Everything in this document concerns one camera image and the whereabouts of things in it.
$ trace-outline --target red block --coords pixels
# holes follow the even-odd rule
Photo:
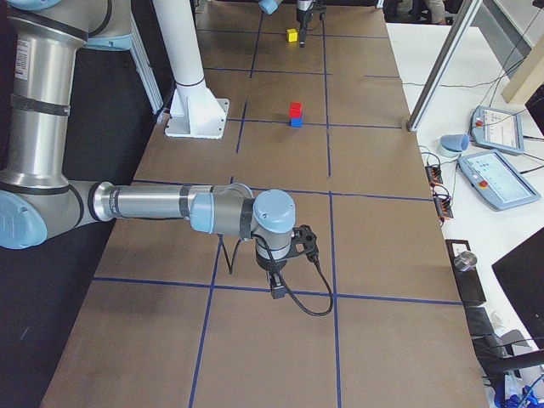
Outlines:
[[[289,119],[298,119],[303,115],[303,104],[301,102],[291,102],[289,105]]]
[[[303,117],[303,112],[299,109],[290,109],[289,110],[289,119],[298,119]]]

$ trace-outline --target person's leg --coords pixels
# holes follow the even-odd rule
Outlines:
[[[445,7],[442,0],[425,0],[428,9],[433,16],[433,24],[445,26]]]

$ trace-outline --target black band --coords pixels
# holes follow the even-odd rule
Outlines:
[[[245,198],[241,205],[240,212],[240,238],[249,239],[252,237],[252,218],[254,198]]]
[[[89,214],[91,214],[91,217],[95,221],[101,222],[102,220],[99,218],[98,215],[96,215],[96,212],[94,211],[94,193],[96,193],[96,190],[100,187],[102,183],[95,183],[93,184],[93,187],[88,191],[88,197],[87,197],[87,208]]]
[[[114,187],[110,192],[110,210],[115,218],[125,218],[119,209],[119,194],[121,187]]]
[[[179,191],[179,213],[182,218],[189,218],[189,190],[190,185],[184,185]]]
[[[106,28],[106,26],[110,24],[111,9],[112,9],[111,0],[108,0],[108,9],[105,12],[105,17],[104,17],[104,20],[102,21],[102,24],[100,24],[96,30],[92,30],[91,32],[89,32],[88,33],[89,37],[94,37],[100,34]]]
[[[71,25],[60,23],[58,21],[48,19],[47,17],[44,17],[42,15],[30,13],[25,10],[19,10],[13,7],[8,8],[8,10],[9,10],[8,12],[9,17],[14,17],[16,19],[30,21],[31,23],[35,23],[40,26],[46,26],[47,28],[64,32],[65,34],[68,34],[70,36],[83,40],[85,43],[88,40],[88,34],[85,31],[80,30],[79,28],[72,27]]]
[[[69,105],[56,105],[41,100],[27,98],[25,96],[11,94],[11,106],[21,111],[47,113],[55,116],[69,116]]]
[[[9,191],[10,193],[27,194],[29,196],[56,196],[58,194],[64,194],[69,188],[70,187],[66,185],[64,187],[38,189],[36,187],[24,187],[22,185],[7,184],[0,181],[0,190]]]
[[[180,86],[180,87],[195,87],[196,85],[198,85],[199,83],[202,83],[204,81],[204,76],[202,77],[202,79],[199,81],[199,82],[195,82],[195,83],[191,83],[190,85],[185,85],[184,83],[179,83],[178,81],[176,81],[176,83]]]
[[[72,227],[72,228],[76,228],[79,225],[79,223],[82,222],[83,214],[85,213],[85,206],[83,205],[82,196],[79,194],[79,191],[76,190],[76,187],[70,184],[68,188],[74,194],[74,196],[76,196],[77,203],[79,204],[79,219],[77,220],[76,225]]]

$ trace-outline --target black monitor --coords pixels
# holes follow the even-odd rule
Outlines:
[[[544,228],[493,264],[519,318],[533,337],[544,337]],[[544,349],[544,339],[535,343]]]

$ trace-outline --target stacked blocks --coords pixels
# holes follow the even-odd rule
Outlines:
[[[289,119],[292,128],[301,128],[303,126],[303,104],[301,102],[292,102],[289,106]]]
[[[287,29],[287,41],[289,43],[296,43],[298,41],[298,31],[295,28]]]

